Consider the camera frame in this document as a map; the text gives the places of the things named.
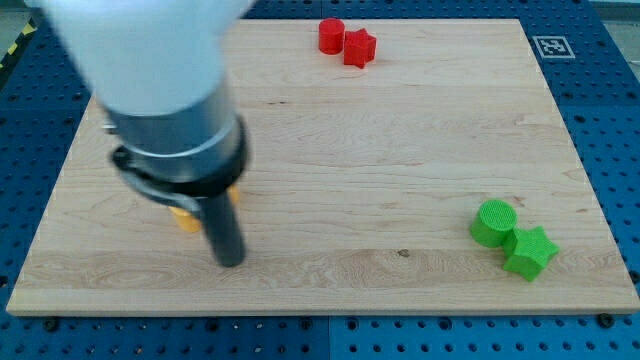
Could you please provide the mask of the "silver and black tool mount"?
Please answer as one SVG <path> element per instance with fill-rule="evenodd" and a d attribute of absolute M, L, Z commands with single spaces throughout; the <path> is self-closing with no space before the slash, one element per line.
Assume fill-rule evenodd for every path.
<path fill-rule="evenodd" d="M 121 141 L 111 160 L 130 187 L 197 218 L 221 211 L 222 196 L 249 158 L 246 128 L 226 79 L 173 113 L 107 114 Z"/>

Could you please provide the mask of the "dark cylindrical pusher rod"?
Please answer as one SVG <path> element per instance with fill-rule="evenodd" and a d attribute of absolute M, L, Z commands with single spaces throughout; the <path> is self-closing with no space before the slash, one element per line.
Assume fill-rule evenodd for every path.
<path fill-rule="evenodd" d="M 201 222 L 219 265 L 235 267 L 246 255 L 244 238 L 236 219 L 234 205 L 227 193 L 198 201 Z"/>

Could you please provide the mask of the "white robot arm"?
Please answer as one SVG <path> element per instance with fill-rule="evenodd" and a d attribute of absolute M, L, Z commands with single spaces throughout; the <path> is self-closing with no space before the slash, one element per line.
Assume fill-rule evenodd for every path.
<path fill-rule="evenodd" d="M 108 115 L 121 178 L 202 224 L 218 263 L 245 257 L 228 189 L 249 156 L 222 41 L 246 1 L 38 3 Z"/>

